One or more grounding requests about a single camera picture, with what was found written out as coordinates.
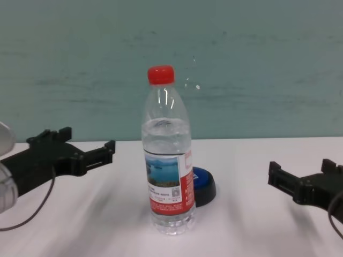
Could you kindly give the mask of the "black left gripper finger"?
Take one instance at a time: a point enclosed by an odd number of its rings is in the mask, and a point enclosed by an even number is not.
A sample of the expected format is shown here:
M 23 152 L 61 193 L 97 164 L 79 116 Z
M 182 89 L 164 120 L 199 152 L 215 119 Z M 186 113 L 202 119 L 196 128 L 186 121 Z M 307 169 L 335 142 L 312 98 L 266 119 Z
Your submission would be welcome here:
M 67 143 L 72 138 L 72 128 L 64 127 L 58 131 L 44 130 L 35 137 L 26 140 L 29 148 L 44 150 L 70 150 L 72 145 Z
M 87 174 L 89 170 L 102 167 L 113 162 L 116 150 L 116 141 L 110 140 L 103 147 L 83 152 L 78 150 L 72 158 L 71 175 L 80 177 Z

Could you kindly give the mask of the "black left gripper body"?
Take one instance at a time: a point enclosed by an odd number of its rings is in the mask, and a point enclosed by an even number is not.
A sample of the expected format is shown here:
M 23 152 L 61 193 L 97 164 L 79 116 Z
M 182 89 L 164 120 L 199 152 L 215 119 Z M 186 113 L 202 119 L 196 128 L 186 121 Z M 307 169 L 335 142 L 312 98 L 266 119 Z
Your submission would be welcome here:
M 22 196 L 51 180 L 74 175 L 78 150 L 68 143 L 42 143 L 1 160 Z

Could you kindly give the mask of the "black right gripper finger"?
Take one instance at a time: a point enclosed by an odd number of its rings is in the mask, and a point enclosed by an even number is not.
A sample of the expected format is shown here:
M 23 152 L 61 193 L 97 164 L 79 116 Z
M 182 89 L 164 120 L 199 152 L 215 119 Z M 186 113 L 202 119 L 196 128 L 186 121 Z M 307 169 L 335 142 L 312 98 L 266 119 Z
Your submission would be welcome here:
M 342 165 L 337 165 L 335 162 L 325 158 L 322 161 L 321 172 L 325 175 L 342 175 Z
M 274 161 L 269 164 L 268 184 L 290 195 L 294 202 L 303 202 L 303 181 L 286 171 Z

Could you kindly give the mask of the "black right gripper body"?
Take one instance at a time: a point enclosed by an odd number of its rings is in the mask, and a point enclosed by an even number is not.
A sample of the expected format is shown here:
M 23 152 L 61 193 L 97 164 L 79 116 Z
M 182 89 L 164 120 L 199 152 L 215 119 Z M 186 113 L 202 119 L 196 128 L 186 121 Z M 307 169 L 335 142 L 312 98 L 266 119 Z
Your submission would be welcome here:
M 341 191 L 341 174 L 317 173 L 299 179 L 295 186 L 294 202 L 328 211 L 331 201 Z

